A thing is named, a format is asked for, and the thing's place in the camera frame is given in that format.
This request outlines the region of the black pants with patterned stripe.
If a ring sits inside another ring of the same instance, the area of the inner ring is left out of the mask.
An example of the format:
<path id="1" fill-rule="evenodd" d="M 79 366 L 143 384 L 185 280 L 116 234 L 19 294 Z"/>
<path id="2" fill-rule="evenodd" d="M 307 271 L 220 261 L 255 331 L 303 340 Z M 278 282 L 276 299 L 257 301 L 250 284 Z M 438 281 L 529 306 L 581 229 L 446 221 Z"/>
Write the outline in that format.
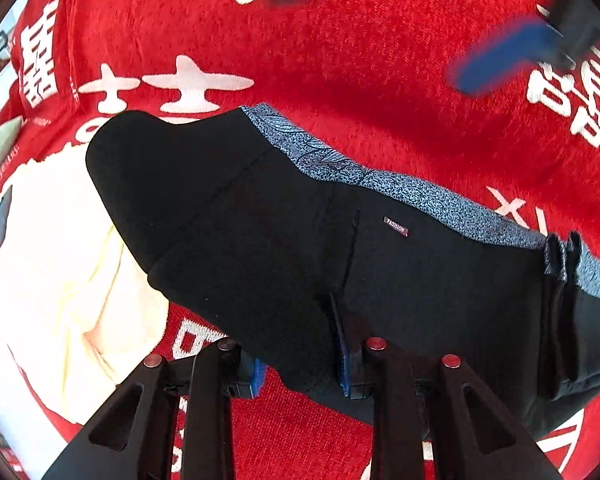
<path id="1" fill-rule="evenodd" d="M 435 184 L 359 165 L 267 105 L 185 125 L 111 118 L 86 168 L 149 285 L 291 390 L 367 422 L 335 312 L 465 359 L 532 436 L 600 393 L 600 260 Z"/>

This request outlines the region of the cream white cloth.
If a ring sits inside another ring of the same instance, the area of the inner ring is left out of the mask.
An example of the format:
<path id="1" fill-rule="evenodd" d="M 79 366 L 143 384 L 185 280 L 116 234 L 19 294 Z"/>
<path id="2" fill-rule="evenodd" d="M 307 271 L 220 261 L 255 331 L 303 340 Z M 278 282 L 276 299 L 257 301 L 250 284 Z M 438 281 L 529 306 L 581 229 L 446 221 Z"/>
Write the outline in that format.
<path id="1" fill-rule="evenodd" d="M 85 145 L 27 162 L 0 248 L 0 335 L 42 404 L 83 425 L 154 350 L 169 303 L 114 227 Z"/>

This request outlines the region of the red blanket with white characters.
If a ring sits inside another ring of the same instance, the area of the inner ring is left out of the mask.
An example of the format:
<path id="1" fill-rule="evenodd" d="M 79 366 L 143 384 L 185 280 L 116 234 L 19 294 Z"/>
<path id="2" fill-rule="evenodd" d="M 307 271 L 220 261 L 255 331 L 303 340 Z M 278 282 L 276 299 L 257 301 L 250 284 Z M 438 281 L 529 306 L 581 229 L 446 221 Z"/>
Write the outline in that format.
<path id="1" fill-rule="evenodd" d="M 600 260 L 600 47 L 573 70 L 532 62 L 483 96 L 450 84 L 466 51 L 544 16 L 552 0 L 28 0 L 9 39 L 0 167 L 85 145 L 138 110 L 185 125 L 267 105 L 348 159 L 441 186 L 530 231 L 578 233 Z M 150 353 L 194 356 L 223 336 L 170 301 Z M 233 406 L 242 479 L 365 479 L 372 430 L 289 389 Z M 0 443 L 41 478 L 83 425 L 48 410 L 0 335 Z M 600 393 L 542 437 L 562 478 L 600 476 Z"/>

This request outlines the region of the black smartphone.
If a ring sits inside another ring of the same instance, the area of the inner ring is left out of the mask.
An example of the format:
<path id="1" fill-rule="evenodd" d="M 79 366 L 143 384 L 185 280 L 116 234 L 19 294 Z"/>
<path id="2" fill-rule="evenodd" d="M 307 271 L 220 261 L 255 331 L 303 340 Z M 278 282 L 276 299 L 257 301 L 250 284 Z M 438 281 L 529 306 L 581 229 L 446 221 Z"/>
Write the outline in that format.
<path id="1" fill-rule="evenodd" d="M 10 205 L 12 204 L 12 187 L 10 186 L 7 191 L 4 193 L 1 201 L 0 201 L 0 249 L 3 246 L 6 230 L 7 230 L 7 221 L 8 215 L 10 211 Z"/>

